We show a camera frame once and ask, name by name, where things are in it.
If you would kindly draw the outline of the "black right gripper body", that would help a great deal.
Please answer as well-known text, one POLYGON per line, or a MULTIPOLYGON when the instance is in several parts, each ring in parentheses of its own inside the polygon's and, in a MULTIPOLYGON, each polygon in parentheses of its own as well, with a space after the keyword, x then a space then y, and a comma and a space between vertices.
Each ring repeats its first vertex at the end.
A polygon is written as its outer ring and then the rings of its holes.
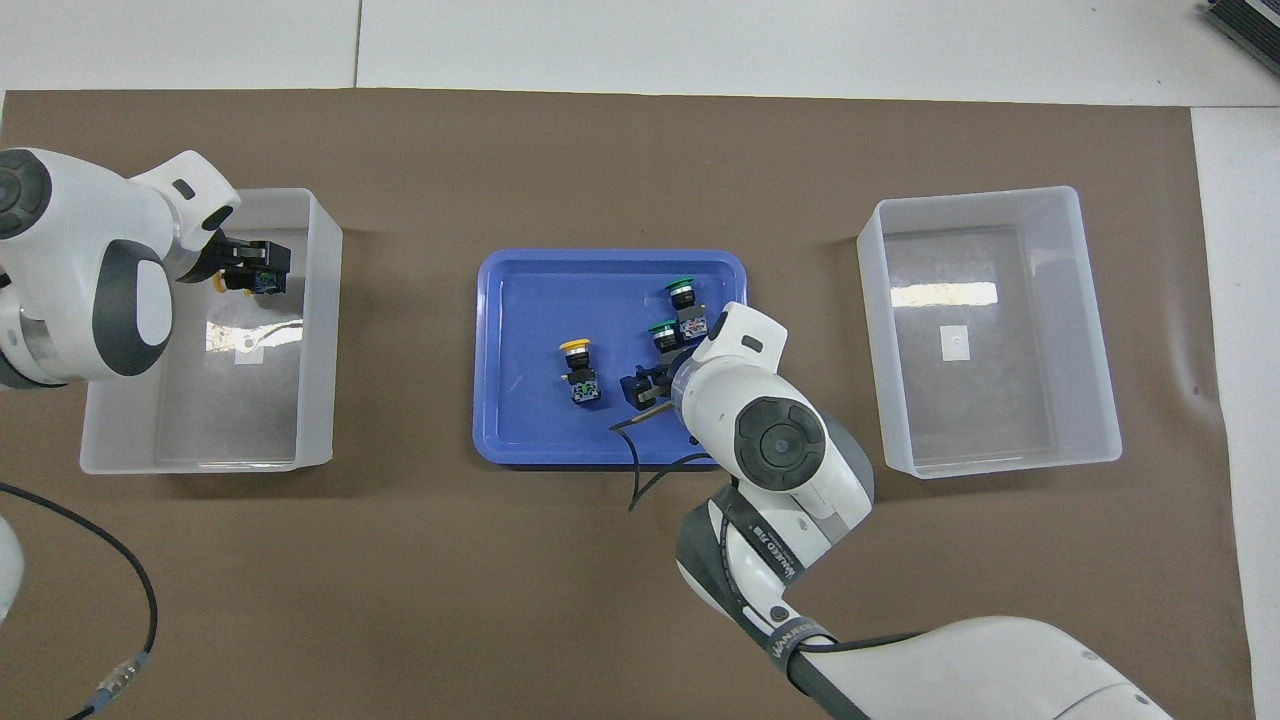
POLYGON ((645 392, 645 409, 669 398, 675 373, 691 356, 691 347, 672 348, 659 354, 658 363, 646 369, 650 389, 645 392))

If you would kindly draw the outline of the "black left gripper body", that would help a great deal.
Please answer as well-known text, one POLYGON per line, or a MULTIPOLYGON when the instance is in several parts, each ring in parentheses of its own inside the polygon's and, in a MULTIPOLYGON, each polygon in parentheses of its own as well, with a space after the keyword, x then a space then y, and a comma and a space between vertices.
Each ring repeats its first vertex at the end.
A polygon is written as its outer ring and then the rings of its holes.
POLYGON ((250 250, 250 241, 214 232, 200 254, 200 281, 215 281, 215 288, 236 288, 236 268, 247 261, 241 251, 250 250))

